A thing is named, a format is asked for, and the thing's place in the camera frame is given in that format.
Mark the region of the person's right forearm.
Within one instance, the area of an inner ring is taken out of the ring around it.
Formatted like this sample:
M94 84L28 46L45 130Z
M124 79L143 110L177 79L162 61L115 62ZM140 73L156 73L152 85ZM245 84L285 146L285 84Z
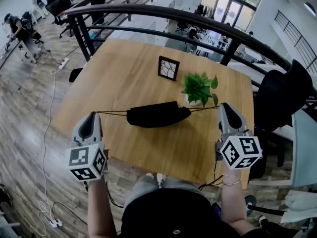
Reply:
M247 221L246 203L239 170L223 168L221 191L221 220L229 224L240 236L255 229Z

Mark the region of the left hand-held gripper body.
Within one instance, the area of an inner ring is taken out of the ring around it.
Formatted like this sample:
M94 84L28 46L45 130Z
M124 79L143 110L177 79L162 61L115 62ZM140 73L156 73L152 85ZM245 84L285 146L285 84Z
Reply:
M102 142L97 142L65 150L66 167L77 181L101 178L107 161L104 146Z

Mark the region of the glazed entrance window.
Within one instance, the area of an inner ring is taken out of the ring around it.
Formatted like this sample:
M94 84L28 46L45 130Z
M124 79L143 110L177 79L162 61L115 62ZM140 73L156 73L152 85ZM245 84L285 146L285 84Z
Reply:
M261 0L202 0L214 8L214 20L245 32Z

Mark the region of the black picture frame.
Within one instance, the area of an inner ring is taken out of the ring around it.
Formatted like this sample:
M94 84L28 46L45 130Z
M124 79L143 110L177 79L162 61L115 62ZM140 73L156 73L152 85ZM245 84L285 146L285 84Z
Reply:
M158 61L158 76L176 81L180 62L164 56L159 56Z

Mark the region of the black wheeled stand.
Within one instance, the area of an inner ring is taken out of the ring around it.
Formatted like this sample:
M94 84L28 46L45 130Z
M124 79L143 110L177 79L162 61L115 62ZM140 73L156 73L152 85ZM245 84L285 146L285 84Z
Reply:
M272 215L276 215L276 216L283 216L285 213L285 211L282 211L282 210L273 210L273 209L268 209L268 208L256 206L257 200L252 195L246 196L245 202L246 202L246 212L247 212L248 217L254 211L260 212L260 213L272 214Z

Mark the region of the black pendant lamp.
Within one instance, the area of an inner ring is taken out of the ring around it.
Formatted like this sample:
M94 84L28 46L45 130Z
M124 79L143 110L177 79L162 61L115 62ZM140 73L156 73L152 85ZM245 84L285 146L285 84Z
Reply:
M304 6L314 17L317 16L316 10L311 3L305 2Z

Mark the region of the black rounded pad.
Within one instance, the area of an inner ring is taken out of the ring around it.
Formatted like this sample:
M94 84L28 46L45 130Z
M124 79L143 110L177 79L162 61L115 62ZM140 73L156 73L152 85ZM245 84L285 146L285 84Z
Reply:
M73 69L70 73L70 76L69 76L69 83L73 83L82 70L83 70L83 68Z

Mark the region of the rack of hanging coats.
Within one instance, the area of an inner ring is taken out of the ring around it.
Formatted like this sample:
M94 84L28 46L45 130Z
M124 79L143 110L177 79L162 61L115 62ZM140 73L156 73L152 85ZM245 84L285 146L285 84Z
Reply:
M195 10L195 14L214 20L214 8L212 6L200 4Z

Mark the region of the pale grey table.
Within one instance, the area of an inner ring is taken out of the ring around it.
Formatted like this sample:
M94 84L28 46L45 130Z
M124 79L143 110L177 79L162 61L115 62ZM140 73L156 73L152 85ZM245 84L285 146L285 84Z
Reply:
M251 180L249 185L300 187L317 183L317 122L304 110L292 115L292 126L277 128L273 134L293 142L291 178Z

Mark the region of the white desk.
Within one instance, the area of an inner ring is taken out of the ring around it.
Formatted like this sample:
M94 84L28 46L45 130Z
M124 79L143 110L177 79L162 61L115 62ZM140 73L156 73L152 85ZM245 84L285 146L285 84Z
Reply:
M13 53L16 53L21 61L29 61L34 64L37 63L37 60L22 40L9 39L8 42L0 49L0 69L2 69L8 58Z

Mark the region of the black mesh office chair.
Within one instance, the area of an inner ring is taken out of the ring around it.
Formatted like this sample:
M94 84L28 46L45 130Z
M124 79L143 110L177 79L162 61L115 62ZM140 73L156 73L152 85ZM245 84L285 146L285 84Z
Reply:
M312 78L295 59L286 73L271 70L265 75L254 97L254 135L259 139L263 157L251 167L250 179L259 179L265 173L267 142L272 132L287 125L312 93Z

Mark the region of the white cloth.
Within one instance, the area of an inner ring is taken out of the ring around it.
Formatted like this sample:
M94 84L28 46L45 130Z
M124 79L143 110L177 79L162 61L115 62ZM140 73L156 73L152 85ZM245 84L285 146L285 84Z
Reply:
M288 210L283 214L281 223L317 218L317 193L290 190L284 204Z

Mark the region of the black wall railing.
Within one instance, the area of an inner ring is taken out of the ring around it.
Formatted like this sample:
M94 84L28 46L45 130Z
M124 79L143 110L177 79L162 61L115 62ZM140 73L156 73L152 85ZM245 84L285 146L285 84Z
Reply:
M281 11L278 10L274 20L293 43L292 46L299 53L307 71L317 75L317 54L308 41Z

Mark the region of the person's black shirt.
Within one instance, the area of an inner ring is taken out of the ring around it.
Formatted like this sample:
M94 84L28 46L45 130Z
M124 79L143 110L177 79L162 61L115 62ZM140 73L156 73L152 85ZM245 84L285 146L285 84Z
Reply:
M240 238L203 195L157 189L127 205L120 238Z

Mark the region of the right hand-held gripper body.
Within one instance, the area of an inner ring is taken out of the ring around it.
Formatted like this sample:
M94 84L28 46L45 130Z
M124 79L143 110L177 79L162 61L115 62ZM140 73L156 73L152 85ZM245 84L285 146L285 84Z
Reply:
M259 139L248 129L224 133L215 144L215 152L231 170L248 169L263 158Z

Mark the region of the green plant in white pot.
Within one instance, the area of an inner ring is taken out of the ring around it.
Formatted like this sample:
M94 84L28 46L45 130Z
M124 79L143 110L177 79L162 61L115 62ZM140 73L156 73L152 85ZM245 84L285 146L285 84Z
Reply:
M217 75L213 79L208 78L207 73L188 73L184 76L184 90L181 92L186 95L186 101L191 106L202 104L203 107L209 99L212 99L214 106L218 106L218 96L212 93L218 87Z

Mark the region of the black drawstring bag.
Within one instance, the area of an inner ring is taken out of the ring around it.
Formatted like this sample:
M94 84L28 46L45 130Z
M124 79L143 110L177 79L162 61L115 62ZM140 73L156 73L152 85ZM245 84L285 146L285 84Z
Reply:
M187 119L192 113L206 108L179 107L176 101L130 108L126 111L99 111L100 114L124 116L130 125L159 128Z

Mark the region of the black swivel office chair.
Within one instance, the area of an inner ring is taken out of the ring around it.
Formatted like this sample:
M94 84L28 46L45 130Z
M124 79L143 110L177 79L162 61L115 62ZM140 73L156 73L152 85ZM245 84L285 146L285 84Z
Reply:
M68 17L64 14L64 12L70 9L72 6L73 4L70 0L47 0L47 5L45 8L50 14L54 16L54 23L59 26L66 24L66 29L59 35L60 38L66 30L70 30L70 37L72 37L72 30Z

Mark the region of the person's grey shorts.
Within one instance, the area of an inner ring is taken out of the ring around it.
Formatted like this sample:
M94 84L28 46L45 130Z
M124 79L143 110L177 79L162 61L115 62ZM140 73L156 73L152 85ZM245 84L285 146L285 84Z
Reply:
M178 178L166 177L162 186L162 189L163 188L183 189L190 192L198 193L203 196L203 193L199 191L198 188L195 187L192 183ZM132 201L136 200L137 198L157 189L160 188L155 178L151 178L146 175L140 177L133 186L131 193L128 195L123 209L125 209Z

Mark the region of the person's left forearm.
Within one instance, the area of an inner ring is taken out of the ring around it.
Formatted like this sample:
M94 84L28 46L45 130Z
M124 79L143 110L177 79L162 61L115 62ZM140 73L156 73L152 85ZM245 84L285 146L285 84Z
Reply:
M89 238L117 237L104 176L88 185L87 223Z

